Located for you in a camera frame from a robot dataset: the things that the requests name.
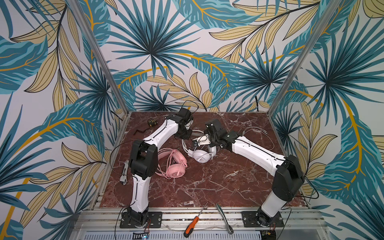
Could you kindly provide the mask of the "white headphones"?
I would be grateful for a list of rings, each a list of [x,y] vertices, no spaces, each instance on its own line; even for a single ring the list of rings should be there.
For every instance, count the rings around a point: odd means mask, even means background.
[[[203,135],[205,135],[205,133],[201,130],[192,130],[192,137],[198,138]],[[207,163],[216,156],[218,149],[217,147],[211,148],[209,145],[198,146],[196,138],[192,139],[194,146],[191,149],[187,147],[185,140],[182,140],[183,150],[198,163]]]

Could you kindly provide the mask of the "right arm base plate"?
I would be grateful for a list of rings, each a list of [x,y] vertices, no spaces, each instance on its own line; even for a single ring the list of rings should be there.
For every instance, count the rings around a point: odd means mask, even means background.
[[[243,211],[241,212],[242,221],[245,228],[256,227],[283,227],[284,222],[280,212],[273,217],[269,217],[263,211]]]

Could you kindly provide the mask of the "pink cat-ear headphones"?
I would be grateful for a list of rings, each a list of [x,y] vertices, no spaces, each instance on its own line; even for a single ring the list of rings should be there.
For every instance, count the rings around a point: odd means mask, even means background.
[[[165,179],[176,179],[183,177],[186,173],[187,160],[184,155],[176,149],[164,148],[158,151],[158,160],[166,158],[166,170],[161,169],[160,164],[155,172],[156,175]]]

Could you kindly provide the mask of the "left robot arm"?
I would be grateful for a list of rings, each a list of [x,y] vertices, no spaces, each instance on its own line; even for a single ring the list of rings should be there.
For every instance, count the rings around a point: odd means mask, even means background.
[[[133,193],[127,209],[128,220],[135,226],[144,226],[149,214],[149,186],[158,167],[158,151],[172,136],[187,140],[192,134],[193,115],[190,110],[166,116],[163,124],[151,135],[132,144],[129,167],[133,177]]]

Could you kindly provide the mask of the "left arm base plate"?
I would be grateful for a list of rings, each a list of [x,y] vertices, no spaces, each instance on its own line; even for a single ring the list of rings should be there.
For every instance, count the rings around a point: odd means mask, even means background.
[[[162,212],[147,212],[139,214],[136,212],[124,212],[119,227],[121,229],[135,229],[149,227],[150,229],[159,229],[162,226]]]

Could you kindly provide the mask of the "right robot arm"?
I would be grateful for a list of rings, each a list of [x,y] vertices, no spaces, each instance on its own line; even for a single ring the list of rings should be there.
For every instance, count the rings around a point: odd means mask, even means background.
[[[297,157],[267,150],[235,131],[227,132],[218,119],[205,123],[204,133],[211,147],[220,147],[243,156],[274,177],[272,191],[258,209],[257,225],[269,227],[279,218],[280,209],[293,200],[304,184],[305,176]]]

